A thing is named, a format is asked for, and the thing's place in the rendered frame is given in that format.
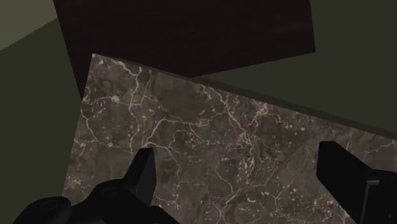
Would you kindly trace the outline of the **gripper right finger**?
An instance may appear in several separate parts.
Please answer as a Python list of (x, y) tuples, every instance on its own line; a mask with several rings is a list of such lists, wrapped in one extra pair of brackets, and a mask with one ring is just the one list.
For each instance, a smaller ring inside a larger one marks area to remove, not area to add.
[(356, 224), (397, 224), (397, 172), (372, 169), (335, 141), (321, 141), (316, 176)]

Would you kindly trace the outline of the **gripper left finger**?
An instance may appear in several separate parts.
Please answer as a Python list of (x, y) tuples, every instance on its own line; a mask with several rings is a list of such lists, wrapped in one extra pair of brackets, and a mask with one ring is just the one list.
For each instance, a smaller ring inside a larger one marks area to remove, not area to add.
[(151, 201), (157, 185), (152, 148), (141, 148), (121, 179), (99, 183), (82, 202), (47, 197), (29, 204), (13, 224), (180, 224)]

